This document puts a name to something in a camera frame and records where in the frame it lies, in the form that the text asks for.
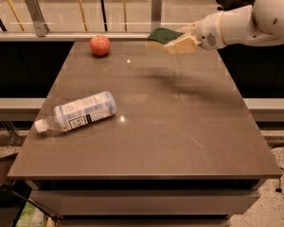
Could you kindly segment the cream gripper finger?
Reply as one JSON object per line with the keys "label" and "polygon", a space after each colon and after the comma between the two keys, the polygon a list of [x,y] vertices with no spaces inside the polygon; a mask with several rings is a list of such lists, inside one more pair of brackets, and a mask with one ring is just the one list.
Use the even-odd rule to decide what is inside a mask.
{"label": "cream gripper finger", "polygon": [[170,54],[187,54],[193,53],[201,43],[195,36],[183,35],[178,38],[171,39],[164,45],[164,49]]}
{"label": "cream gripper finger", "polygon": [[195,29],[196,26],[198,25],[198,22],[194,22],[194,23],[190,23],[186,26],[183,26],[181,28],[178,29],[179,32],[188,34],[188,35],[194,35],[195,34]]}

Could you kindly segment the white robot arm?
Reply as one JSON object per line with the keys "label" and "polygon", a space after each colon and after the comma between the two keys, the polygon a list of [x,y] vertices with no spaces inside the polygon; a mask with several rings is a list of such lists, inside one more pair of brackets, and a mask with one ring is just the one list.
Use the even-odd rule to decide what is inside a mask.
{"label": "white robot arm", "polygon": [[183,35],[164,46],[169,54],[221,49],[230,44],[284,44],[284,0],[256,0],[254,5],[207,15],[180,29]]}

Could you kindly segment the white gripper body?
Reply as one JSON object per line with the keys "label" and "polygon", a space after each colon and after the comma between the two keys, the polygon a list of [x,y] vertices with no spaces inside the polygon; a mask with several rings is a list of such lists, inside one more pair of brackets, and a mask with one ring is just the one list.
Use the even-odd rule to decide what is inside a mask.
{"label": "white gripper body", "polygon": [[200,47],[206,50],[222,49],[225,42],[222,38],[222,12],[207,15],[195,28],[195,35],[201,42]]}

